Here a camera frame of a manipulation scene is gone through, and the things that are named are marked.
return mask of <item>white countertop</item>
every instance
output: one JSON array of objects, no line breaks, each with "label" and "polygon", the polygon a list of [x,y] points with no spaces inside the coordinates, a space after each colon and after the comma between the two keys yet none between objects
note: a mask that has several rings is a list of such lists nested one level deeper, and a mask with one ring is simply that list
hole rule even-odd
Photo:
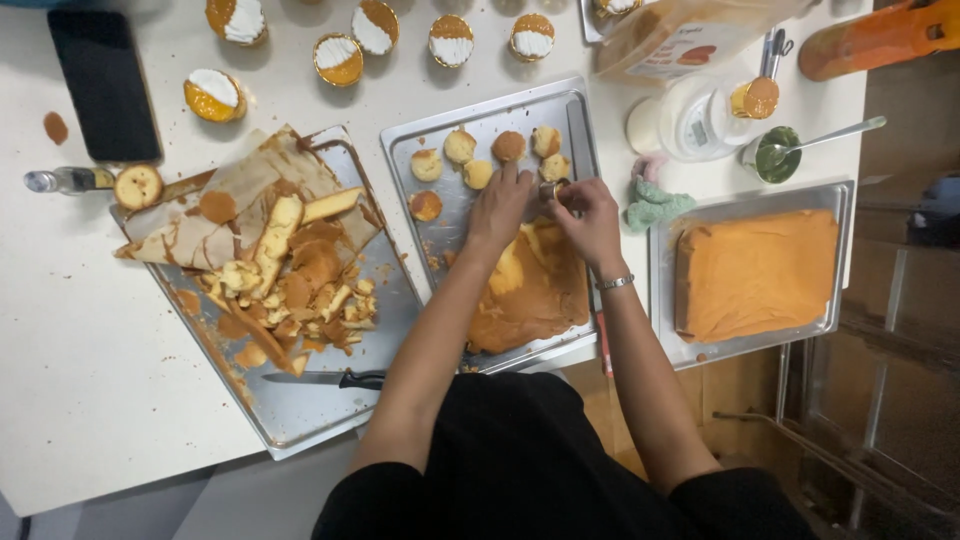
[{"label": "white countertop", "polygon": [[[265,0],[270,36],[253,49],[219,40],[206,25],[202,2],[136,3],[131,21],[165,153],[160,172],[168,182],[203,172],[253,128],[269,133],[290,123],[306,135],[346,124],[399,249],[413,253],[380,131],[570,76],[588,77],[591,53],[573,1],[529,0],[525,8],[514,7],[513,16],[494,6],[524,1],[388,3],[399,15],[399,44],[386,59],[368,59],[364,80],[346,89],[321,81],[311,54],[320,35],[348,31],[352,2]],[[472,58],[459,70],[440,67],[425,48],[431,22],[450,5],[471,6],[466,19],[477,36]],[[551,17],[557,42],[544,61],[521,64],[505,44],[514,16],[530,11]],[[863,114],[865,74],[815,84],[796,69],[800,44],[831,22],[824,5],[783,25],[797,49],[780,67],[776,118],[804,138]],[[759,45],[742,57],[758,67]],[[182,81],[198,67],[222,69],[240,82],[250,105],[243,121],[210,124],[186,108]],[[0,199],[0,491],[14,511],[29,515],[264,450],[150,274],[110,255],[124,243],[107,212],[111,194],[37,195],[22,186],[28,170],[90,164],[43,11],[0,8],[0,80],[7,183]],[[636,155],[623,124],[644,94],[590,79],[588,85],[600,167],[625,208]],[[51,110],[70,131],[60,147],[43,131]],[[856,178],[859,144],[854,136],[804,151],[800,171],[780,189]],[[760,188],[733,158],[670,165],[662,183],[698,199]],[[625,234],[623,246],[645,297],[646,235]],[[419,259],[407,261],[425,287]],[[573,355],[594,356],[593,346]]]}]

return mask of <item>spoon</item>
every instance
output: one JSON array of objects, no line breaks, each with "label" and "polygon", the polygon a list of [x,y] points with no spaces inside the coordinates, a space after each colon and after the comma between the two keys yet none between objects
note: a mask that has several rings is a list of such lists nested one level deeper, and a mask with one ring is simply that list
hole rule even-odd
[{"label": "spoon", "polygon": [[787,147],[776,143],[769,144],[756,151],[756,162],[763,163],[763,165],[765,165],[763,170],[770,170],[783,163],[783,160],[786,159],[787,154],[791,152],[800,150],[801,148],[806,148],[807,146],[813,146],[814,144],[820,144],[821,142],[827,142],[828,140],[834,140],[835,138],[840,138],[842,136],[869,132],[870,130],[883,127],[883,125],[886,123],[887,118],[885,116],[876,116],[870,120],[864,120],[859,124],[853,124],[852,126],[849,126],[849,128],[844,128],[831,134],[817,137],[809,142],[805,142],[804,144],[798,144],[797,146]]}]

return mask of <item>black phone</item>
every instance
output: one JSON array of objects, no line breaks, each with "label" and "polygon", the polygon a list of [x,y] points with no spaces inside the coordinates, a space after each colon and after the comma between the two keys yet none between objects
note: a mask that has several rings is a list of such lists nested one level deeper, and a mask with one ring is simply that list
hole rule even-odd
[{"label": "black phone", "polygon": [[47,13],[47,25],[90,157],[159,160],[154,114],[126,17],[53,10]]}]

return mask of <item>bowl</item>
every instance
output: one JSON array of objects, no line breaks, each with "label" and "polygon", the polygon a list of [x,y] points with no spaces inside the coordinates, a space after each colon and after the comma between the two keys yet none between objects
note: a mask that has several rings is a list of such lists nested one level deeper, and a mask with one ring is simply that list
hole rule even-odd
[{"label": "bowl", "polygon": [[740,155],[740,164],[752,175],[765,184],[783,184],[790,180],[793,173],[800,167],[800,160],[804,156],[803,150],[796,150],[786,155],[783,161],[773,168],[764,166],[763,155],[760,156],[761,163],[757,163],[757,151],[760,148],[771,144],[782,146],[795,146],[800,144],[800,136],[793,128],[787,126],[777,126],[776,128],[755,138],[750,144],[743,148],[743,154]]}]

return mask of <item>silver bracelet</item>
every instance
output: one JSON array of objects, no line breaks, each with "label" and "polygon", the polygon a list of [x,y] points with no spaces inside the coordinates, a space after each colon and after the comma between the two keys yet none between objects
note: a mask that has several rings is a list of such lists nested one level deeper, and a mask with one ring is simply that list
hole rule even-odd
[{"label": "silver bracelet", "polygon": [[633,274],[627,274],[626,278],[617,278],[616,280],[610,282],[599,282],[596,287],[600,290],[607,290],[617,287],[622,287],[623,285],[629,285],[634,282],[636,277]]}]

